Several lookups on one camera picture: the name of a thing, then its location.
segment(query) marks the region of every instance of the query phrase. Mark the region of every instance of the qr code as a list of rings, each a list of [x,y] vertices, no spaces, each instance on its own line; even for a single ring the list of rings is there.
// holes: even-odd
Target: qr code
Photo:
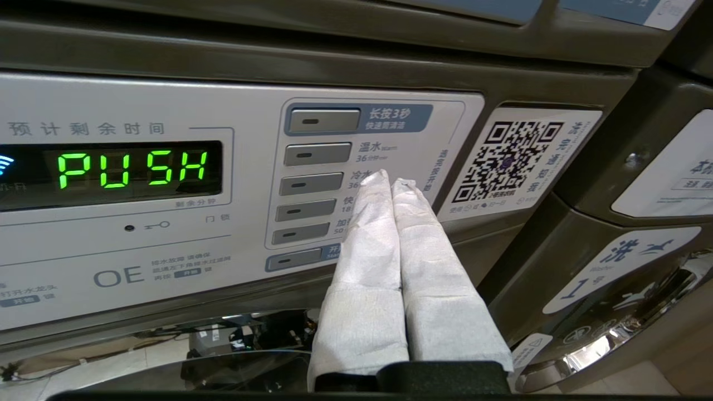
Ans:
[[[453,203],[509,196],[520,188],[563,121],[497,121],[468,167]]]

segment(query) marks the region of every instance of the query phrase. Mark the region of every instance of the digital display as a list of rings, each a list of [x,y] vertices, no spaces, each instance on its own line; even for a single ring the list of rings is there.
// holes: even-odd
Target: digital display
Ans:
[[[0,211],[221,190],[220,141],[0,145]]]

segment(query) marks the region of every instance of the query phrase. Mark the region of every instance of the wifi icon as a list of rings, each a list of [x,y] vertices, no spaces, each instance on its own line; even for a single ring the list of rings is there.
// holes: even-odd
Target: wifi icon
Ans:
[[[3,175],[3,170],[12,164],[15,159],[0,155],[0,176]]]

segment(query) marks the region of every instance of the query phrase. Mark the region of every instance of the gray button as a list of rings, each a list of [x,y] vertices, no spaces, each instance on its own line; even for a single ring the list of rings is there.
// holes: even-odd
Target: gray button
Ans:
[[[356,131],[358,108],[296,108],[289,120],[289,132]]]
[[[315,263],[322,260],[322,249],[308,249],[301,250],[299,252],[288,253],[286,255],[272,256],[267,260],[267,266],[265,270],[281,270],[287,268],[294,268],[301,265],[306,265],[308,263]]]
[[[292,205],[277,206],[275,221],[296,220],[298,218],[316,217],[318,215],[331,215],[337,204],[336,199],[315,200],[313,202],[293,203]]]
[[[343,163],[349,160],[352,143],[316,143],[314,145],[290,145],[284,152],[286,166]]]
[[[295,241],[309,240],[310,238],[324,237],[329,232],[329,223],[304,225],[302,227],[285,228],[272,233],[272,244],[292,243]]]
[[[342,187],[343,177],[344,173],[285,177],[279,183],[279,194],[286,196],[299,193],[337,191]]]

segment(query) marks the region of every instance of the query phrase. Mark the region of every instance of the control panel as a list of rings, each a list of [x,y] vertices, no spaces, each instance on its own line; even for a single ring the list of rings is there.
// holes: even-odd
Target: control panel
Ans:
[[[361,180],[432,202],[477,93],[0,74],[0,330],[339,257]]]

